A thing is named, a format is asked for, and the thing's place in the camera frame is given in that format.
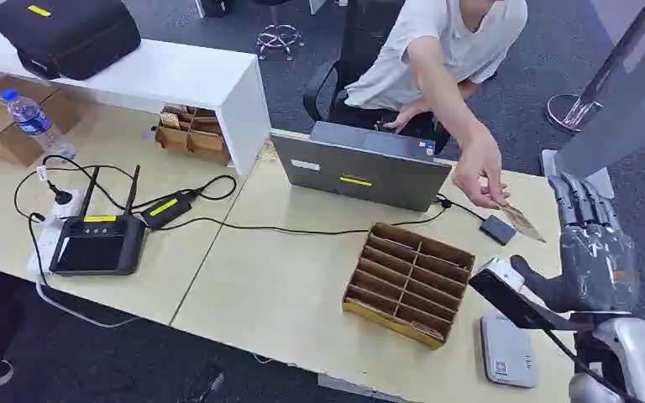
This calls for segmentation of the person's left hand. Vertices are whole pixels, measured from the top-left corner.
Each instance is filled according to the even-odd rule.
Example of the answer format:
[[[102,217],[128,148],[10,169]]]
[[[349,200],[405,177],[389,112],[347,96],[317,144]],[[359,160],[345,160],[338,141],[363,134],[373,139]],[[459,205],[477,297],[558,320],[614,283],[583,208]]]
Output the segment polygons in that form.
[[[501,153],[492,135],[481,131],[454,139],[460,150],[454,184],[477,207],[506,207],[508,193],[501,182]]]

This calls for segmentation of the person's right hand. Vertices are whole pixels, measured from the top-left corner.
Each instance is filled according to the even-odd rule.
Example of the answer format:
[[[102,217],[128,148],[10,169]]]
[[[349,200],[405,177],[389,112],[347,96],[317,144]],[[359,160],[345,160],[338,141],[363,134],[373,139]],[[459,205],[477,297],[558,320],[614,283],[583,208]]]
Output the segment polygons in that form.
[[[411,120],[414,119],[417,115],[423,113],[429,113],[431,108],[423,100],[409,103],[405,106],[402,106],[394,120],[388,123],[382,123],[381,127],[384,129],[391,130],[394,133],[401,133]]]

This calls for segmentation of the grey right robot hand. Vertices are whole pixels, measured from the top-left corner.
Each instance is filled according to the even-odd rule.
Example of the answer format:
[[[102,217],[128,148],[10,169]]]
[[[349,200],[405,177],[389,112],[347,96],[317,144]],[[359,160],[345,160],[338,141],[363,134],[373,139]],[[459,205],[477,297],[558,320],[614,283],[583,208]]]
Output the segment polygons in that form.
[[[558,206],[561,274],[546,278],[517,254],[512,268],[551,311],[632,312],[640,291],[636,248],[610,200],[565,172],[548,183]]]

